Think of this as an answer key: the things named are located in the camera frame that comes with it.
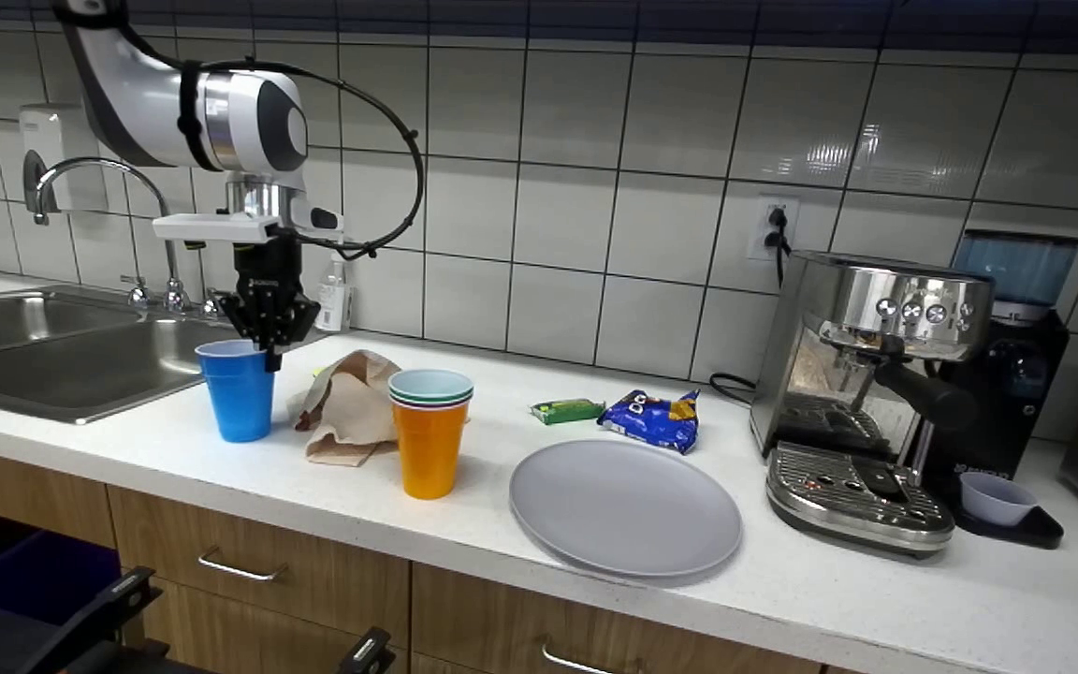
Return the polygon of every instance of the black tray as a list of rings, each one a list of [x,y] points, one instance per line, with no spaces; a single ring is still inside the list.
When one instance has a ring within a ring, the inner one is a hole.
[[[1013,526],[1001,526],[980,520],[963,509],[963,496],[957,485],[953,490],[946,490],[946,493],[942,494],[942,499],[946,503],[946,507],[951,508],[954,523],[977,536],[1000,538],[1001,541],[1021,542],[1023,546],[1046,548],[1046,550],[1055,550],[1062,541],[1064,534],[1062,524],[1042,507],[1032,509],[1029,514]]]

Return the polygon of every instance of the electrical outlet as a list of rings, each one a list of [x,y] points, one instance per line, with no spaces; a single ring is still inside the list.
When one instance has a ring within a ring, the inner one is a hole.
[[[784,219],[787,223],[784,226],[784,237],[792,244],[792,238],[797,233],[797,208],[800,203],[797,196],[760,195],[760,202],[756,205],[755,212],[751,214],[755,221],[751,223],[751,238],[748,239],[748,260],[775,260],[776,248],[765,246],[768,235],[776,231],[776,226],[771,224],[771,212],[774,209],[784,210]]]

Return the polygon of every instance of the stainless steel sink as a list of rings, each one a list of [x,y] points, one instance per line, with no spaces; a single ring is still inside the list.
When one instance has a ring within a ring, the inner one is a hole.
[[[0,294],[0,409],[94,422],[198,383],[196,346],[234,336],[80,287]]]

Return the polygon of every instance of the green snack package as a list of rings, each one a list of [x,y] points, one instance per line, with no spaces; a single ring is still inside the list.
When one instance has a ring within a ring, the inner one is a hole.
[[[539,422],[552,423],[582,422],[585,418],[596,418],[607,410],[605,402],[594,402],[588,398],[573,398],[571,401],[547,401],[530,405],[530,414]]]

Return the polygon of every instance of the wooden cabinet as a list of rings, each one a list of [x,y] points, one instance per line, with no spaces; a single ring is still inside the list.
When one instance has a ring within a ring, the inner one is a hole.
[[[480,671],[468,670],[467,666],[452,664],[433,657],[418,656],[415,652],[410,658],[410,674],[482,674]]]
[[[566,674],[543,650],[614,674],[818,674],[819,665],[415,564],[414,650],[493,674]]]
[[[174,660],[218,674],[327,673],[359,639],[171,581],[153,584],[164,594],[142,614],[146,636],[170,645]]]
[[[112,486],[119,555],[124,566],[154,568],[189,588],[362,635],[372,624],[407,644],[410,563],[341,542]],[[198,558],[245,578],[205,566]]]
[[[114,548],[107,487],[0,457],[0,517]]]

